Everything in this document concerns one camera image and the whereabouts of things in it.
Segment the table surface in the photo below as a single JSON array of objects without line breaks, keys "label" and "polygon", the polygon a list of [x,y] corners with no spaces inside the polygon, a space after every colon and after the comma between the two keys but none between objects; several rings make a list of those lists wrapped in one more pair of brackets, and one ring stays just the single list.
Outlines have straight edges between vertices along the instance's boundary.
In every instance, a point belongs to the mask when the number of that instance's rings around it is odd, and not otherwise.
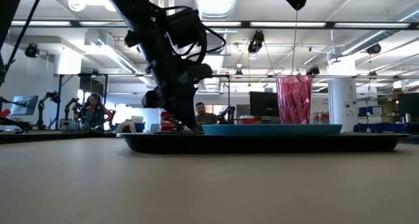
[{"label": "table surface", "polygon": [[417,223],[418,168],[417,145],[145,155],[116,138],[6,144],[0,223]]}]

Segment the pink glass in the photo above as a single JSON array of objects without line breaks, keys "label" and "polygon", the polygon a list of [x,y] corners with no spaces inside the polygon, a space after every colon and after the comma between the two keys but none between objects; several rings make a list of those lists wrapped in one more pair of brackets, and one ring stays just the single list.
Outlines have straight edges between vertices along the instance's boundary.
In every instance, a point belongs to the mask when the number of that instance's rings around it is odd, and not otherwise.
[{"label": "pink glass", "polygon": [[278,105],[282,124],[309,124],[312,79],[288,76],[278,79]]}]

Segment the man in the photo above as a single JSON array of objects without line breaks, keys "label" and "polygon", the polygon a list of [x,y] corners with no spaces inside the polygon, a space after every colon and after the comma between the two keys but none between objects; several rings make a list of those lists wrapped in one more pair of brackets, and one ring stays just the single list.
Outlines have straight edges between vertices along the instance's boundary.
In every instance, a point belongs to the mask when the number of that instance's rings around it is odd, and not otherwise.
[{"label": "man", "polygon": [[217,124],[217,115],[213,113],[206,113],[204,103],[197,103],[195,105],[195,109],[196,112],[198,112],[198,115],[196,116],[196,128],[199,131],[202,131],[203,124]]}]

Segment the white column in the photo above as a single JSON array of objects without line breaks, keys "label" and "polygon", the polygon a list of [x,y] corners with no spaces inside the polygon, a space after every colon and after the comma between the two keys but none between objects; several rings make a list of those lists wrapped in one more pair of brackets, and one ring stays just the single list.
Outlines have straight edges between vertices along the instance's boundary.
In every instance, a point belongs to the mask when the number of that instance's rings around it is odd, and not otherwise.
[{"label": "white column", "polygon": [[330,124],[341,124],[341,132],[353,132],[358,123],[355,79],[329,80]]},{"label": "white column", "polygon": [[[54,74],[78,74],[81,72],[81,55],[75,51],[66,48],[61,54],[54,56]],[[59,77],[54,78],[54,90],[58,91],[58,81]],[[60,104],[60,118],[64,118],[64,108],[65,105],[70,102],[72,98],[77,97],[77,91],[80,88],[80,78],[79,77],[64,77],[63,86],[61,89],[61,104]],[[55,118],[56,107],[48,110],[52,118]]]},{"label": "white column", "polygon": [[[355,60],[344,57],[329,60],[329,75],[356,75]],[[358,123],[358,106],[356,96],[356,81],[351,78],[336,78],[329,80],[329,116],[330,124],[341,124],[341,132],[353,132]]]}]

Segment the person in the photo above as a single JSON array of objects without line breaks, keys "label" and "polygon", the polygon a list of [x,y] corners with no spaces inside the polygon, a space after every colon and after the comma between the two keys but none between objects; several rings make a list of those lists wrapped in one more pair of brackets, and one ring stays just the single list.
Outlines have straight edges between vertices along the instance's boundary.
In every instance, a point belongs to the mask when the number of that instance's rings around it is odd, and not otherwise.
[{"label": "person", "polygon": [[199,102],[195,105],[196,112],[196,128],[199,131],[202,131],[203,124],[217,124],[217,115],[213,113],[206,113],[205,105],[202,102]]},{"label": "person", "polygon": [[100,95],[92,93],[80,110],[80,116],[84,119],[83,129],[91,130],[97,126],[100,126],[102,129],[107,112],[108,110],[101,102]]}]

